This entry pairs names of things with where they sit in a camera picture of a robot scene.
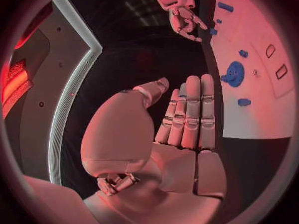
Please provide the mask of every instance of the white light strip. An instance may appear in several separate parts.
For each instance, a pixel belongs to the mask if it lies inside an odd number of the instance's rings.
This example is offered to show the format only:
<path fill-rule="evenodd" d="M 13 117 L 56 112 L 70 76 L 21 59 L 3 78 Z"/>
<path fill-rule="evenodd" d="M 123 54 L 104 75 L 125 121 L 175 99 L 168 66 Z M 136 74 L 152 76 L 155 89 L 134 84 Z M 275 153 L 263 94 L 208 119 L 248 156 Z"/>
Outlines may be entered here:
<path fill-rule="evenodd" d="M 48 169 L 51 183 L 61 185 L 60 177 L 60 152 L 64 127 L 68 118 L 73 101 L 77 92 L 93 66 L 103 47 L 100 45 L 91 30 L 85 24 L 83 19 L 74 9 L 69 0 L 52 0 L 67 21 L 77 31 L 90 50 L 85 54 L 78 66 L 73 71 L 57 104 L 54 118 L 51 125 L 49 142 L 48 142 Z"/>

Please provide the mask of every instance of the robotic hand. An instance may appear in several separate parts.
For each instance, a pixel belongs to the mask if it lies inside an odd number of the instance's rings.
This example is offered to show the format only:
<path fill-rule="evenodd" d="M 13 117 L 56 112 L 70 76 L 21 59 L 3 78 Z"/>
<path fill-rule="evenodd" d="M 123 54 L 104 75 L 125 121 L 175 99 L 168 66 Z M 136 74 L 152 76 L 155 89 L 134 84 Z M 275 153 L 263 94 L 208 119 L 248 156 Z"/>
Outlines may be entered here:
<path fill-rule="evenodd" d="M 157 0 L 160 6 L 169 12 L 169 20 L 172 29 L 181 36 L 201 42 L 201 38 L 194 37 L 188 33 L 192 32 L 196 24 L 207 30 L 207 26 L 197 17 L 190 8 L 195 8 L 194 0 Z"/>
<path fill-rule="evenodd" d="M 153 142 L 153 122 L 146 109 L 168 87 L 167 79 L 162 78 L 119 92 L 92 117 L 82 140 L 81 159 L 106 195 L 119 193 L 119 197 L 128 198 L 129 192 L 136 189 L 144 193 L 154 178 L 159 192 L 194 193 L 219 199 L 225 196 L 225 171 L 218 154 L 213 152 L 212 77 L 190 76 L 180 90 L 172 92 Z M 152 200 L 155 192 L 145 193 L 151 194 L 144 198 L 144 203 Z"/>

